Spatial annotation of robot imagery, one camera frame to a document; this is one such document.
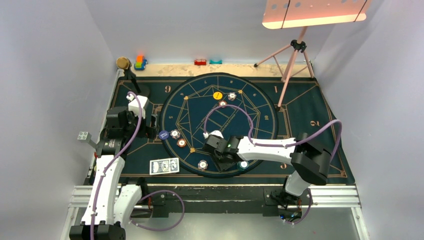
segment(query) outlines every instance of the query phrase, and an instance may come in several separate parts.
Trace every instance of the small item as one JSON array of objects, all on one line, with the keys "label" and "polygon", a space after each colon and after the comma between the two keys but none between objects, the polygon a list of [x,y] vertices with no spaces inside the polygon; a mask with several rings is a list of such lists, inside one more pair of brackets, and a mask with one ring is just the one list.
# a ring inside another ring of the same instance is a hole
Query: small item
[{"label": "small item", "polygon": [[145,59],[145,56],[143,55],[138,55],[137,58],[135,59],[136,63],[143,63],[143,60]]},{"label": "small item", "polygon": [[168,131],[163,130],[159,132],[159,138],[161,140],[166,140],[169,136],[170,134],[168,133]]},{"label": "small item", "polygon": [[203,65],[206,65],[206,63],[207,63],[206,59],[196,59],[196,60],[194,60],[194,65],[197,65],[197,66],[203,66]]},{"label": "small item", "polygon": [[209,60],[209,64],[223,64],[222,60]]},{"label": "small item", "polygon": [[118,59],[116,60],[116,66],[119,69],[125,70],[131,66],[131,62],[130,60],[128,60],[128,58],[121,56],[121,57],[118,57]]},{"label": "small item", "polygon": [[219,91],[214,92],[212,96],[215,100],[221,100],[223,98],[223,94]]},{"label": "small item", "polygon": [[205,171],[206,169],[208,169],[208,162],[206,160],[200,160],[197,164],[197,167],[199,168],[199,170]]},{"label": "small item", "polygon": [[179,139],[180,138],[180,132],[178,131],[178,130],[172,130],[171,131],[171,137],[173,138],[173,139]]},{"label": "small item", "polygon": [[186,140],[185,139],[180,139],[180,140],[178,140],[178,142],[176,143],[177,145],[178,145],[178,147],[180,147],[180,148],[184,148],[185,146],[186,146]]},{"label": "small item", "polygon": [[134,69],[135,70],[144,70],[146,68],[147,60],[145,56],[138,55],[135,59]]},{"label": "small item", "polygon": [[180,160],[178,157],[151,160],[149,169],[150,175],[178,173]]},{"label": "small item", "polygon": [[220,101],[220,102],[219,102],[219,105],[220,105],[220,106],[225,106],[225,105],[227,105],[227,102],[226,102],[226,101]]},{"label": "small item", "polygon": [[228,100],[230,101],[234,101],[236,99],[236,93],[235,92],[231,92],[230,94],[228,94]]},{"label": "small item", "polygon": [[240,171],[244,171],[249,167],[248,161],[239,161],[237,162],[237,169]]}]

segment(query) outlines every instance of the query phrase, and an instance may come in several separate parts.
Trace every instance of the white wall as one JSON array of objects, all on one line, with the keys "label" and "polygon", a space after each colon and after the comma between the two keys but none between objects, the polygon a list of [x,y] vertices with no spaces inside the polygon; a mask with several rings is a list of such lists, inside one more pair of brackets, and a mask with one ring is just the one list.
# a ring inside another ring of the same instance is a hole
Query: white wall
[{"label": "white wall", "polygon": [[[85,1],[115,58],[134,60],[144,54],[149,63],[218,57],[225,63],[253,64],[289,44],[301,31],[262,26],[267,0]],[[304,40],[311,59],[333,27],[308,29]],[[290,54],[285,51],[278,58],[287,62]]]},{"label": "white wall", "polygon": [[93,155],[76,136],[97,139],[113,66],[83,0],[0,3],[0,239],[59,239]]},{"label": "white wall", "polygon": [[423,9],[384,1],[366,22],[336,25],[315,61],[371,239],[424,235]]}]

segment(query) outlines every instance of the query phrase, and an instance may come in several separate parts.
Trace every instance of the teal object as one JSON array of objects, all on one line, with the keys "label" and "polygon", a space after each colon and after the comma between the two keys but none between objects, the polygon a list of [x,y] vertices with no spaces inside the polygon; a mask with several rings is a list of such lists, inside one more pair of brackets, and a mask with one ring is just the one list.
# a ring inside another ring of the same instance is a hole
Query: teal object
[{"label": "teal object", "polygon": [[222,60],[218,60],[218,61],[209,60],[209,64],[223,64],[223,61]]},{"label": "teal object", "polygon": [[244,171],[249,167],[249,162],[248,161],[239,161],[237,162],[237,169],[239,171]]}]

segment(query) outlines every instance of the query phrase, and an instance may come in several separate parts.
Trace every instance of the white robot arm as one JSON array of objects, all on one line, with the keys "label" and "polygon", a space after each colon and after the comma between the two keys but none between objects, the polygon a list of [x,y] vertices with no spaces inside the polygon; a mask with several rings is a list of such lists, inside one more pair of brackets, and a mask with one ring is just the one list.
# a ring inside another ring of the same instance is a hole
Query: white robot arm
[{"label": "white robot arm", "polygon": [[232,136],[229,140],[225,140],[222,133],[217,130],[204,136],[206,142],[203,150],[211,155],[219,171],[225,171],[237,162],[250,160],[292,165],[295,172],[287,177],[284,190],[294,197],[302,195],[311,184],[325,185],[327,183],[331,161],[330,151],[316,140],[283,147],[306,139],[308,136],[306,133],[300,134],[298,138],[252,139],[252,141],[247,136]]},{"label": "white robot arm", "polygon": [[[71,227],[69,232],[71,240],[90,239],[93,215],[95,215],[93,225],[96,239],[125,239],[125,227],[130,221],[130,214],[134,206],[142,198],[142,189],[137,184],[124,185],[120,189],[118,199],[115,199],[119,177],[125,165],[126,151],[118,156],[112,164],[110,162],[116,155],[119,155],[118,153],[125,145],[130,144],[128,140],[132,135],[154,139],[157,131],[155,122],[146,126],[145,109],[149,103],[148,98],[140,95],[137,98],[141,105],[141,112],[139,104],[133,96],[127,97],[129,100],[127,107],[114,107],[107,111],[106,126],[100,134],[100,141],[95,146],[96,174],[88,207],[80,225]],[[140,128],[135,133],[139,118],[142,118]],[[97,198],[97,203],[95,212],[93,212],[95,198]]]}]

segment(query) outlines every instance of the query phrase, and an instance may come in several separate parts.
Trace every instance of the dark green mat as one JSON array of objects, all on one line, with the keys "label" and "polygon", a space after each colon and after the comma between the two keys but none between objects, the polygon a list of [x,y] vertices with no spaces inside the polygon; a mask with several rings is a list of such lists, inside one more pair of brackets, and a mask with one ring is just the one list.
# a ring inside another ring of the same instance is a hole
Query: dark green mat
[{"label": "dark green mat", "polygon": [[[160,129],[170,132],[177,130],[180,137],[164,140],[167,152],[180,159],[180,166],[192,172],[210,178],[229,178],[247,173],[262,161],[249,161],[249,167],[243,171],[234,165],[219,172],[209,153],[202,148],[206,115],[220,103],[237,106],[252,119],[252,137],[255,139],[276,139],[278,119],[273,102],[267,94],[252,82],[226,73],[209,73],[190,78],[179,85],[165,101],[160,114]],[[219,130],[225,139],[231,136],[245,136],[250,129],[246,116],[232,107],[223,107],[213,112],[207,122],[210,133]],[[185,147],[179,147],[177,141],[186,141]],[[199,161],[208,163],[207,169],[199,170]]]},{"label": "dark green mat", "polygon": [[[191,77],[138,77],[137,82],[150,87],[150,105],[147,113],[161,115],[163,104],[173,91]],[[269,99],[277,104],[283,83],[280,77],[244,77],[260,88]],[[135,91],[130,81],[118,80],[111,107],[126,106],[127,92]],[[310,78],[293,77],[284,96],[282,109],[277,113],[277,139],[296,137],[298,133],[312,134],[327,122],[335,119],[317,81]],[[338,127],[329,128],[318,139],[328,149],[334,146]],[[263,161],[251,171],[230,178],[209,178],[191,173],[183,168],[177,174],[149,175],[149,161],[169,158],[162,141],[136,138],[129,150],[122,177],[146,177],[148,183],[157,184],[282,184],[294,169],[281,168],[278,162]],[[329,175],[329,184],[354,184],[355,179],[341,147],[334,157]]]}]

